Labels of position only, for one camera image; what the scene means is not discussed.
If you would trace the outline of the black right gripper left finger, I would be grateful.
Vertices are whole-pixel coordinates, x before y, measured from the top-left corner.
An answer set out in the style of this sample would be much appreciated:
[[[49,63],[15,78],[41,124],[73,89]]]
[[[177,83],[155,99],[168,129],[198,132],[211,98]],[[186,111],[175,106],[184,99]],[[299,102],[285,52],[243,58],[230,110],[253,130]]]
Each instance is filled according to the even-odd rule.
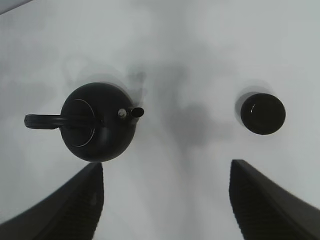
[[[0,225],[2,240],[91,240],[104,205],[101,163],[89,163],[51,195]]]

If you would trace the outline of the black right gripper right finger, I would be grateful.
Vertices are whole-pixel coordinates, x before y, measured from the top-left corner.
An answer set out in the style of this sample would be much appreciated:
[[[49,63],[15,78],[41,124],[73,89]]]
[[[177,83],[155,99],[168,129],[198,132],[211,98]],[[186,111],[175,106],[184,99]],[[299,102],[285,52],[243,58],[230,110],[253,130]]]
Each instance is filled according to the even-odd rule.
[[[320,210],[242,159],[230,166],[229,199],[245,240],[318,240]]]

